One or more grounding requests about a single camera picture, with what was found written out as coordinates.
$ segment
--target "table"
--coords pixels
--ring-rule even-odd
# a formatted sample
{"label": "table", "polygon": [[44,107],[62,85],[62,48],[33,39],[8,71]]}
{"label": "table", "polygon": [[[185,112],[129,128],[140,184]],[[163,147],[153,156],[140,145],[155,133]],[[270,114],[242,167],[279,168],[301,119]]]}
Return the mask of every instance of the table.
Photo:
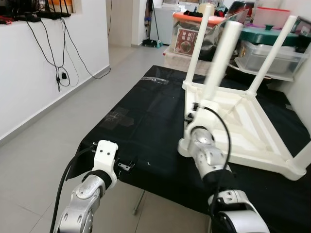
{"label": "table", "polygon": [[[131,174],[122,172],[120,180],[207,214],[206,191],[192,158],[177,152],[183,135],[185,72],[153,66],[122,100],[82,140],[78,151],[102,139],[119,145],[117,157],[122,161],[138,159]],[[194,82],[204,77],[195,75]],[[221,86],[245,90],[248,83],[223,79]],[[257,99],[292,155],[310,141],[310,135],[281,92],[261,86]],[[93,167],[93,153],[82,155],[71,167],[68,178]],[[310,227],[311,171],[298,181],[280,174],[237,164],[240,189],[257,208],[271,232],[308,233]]]}

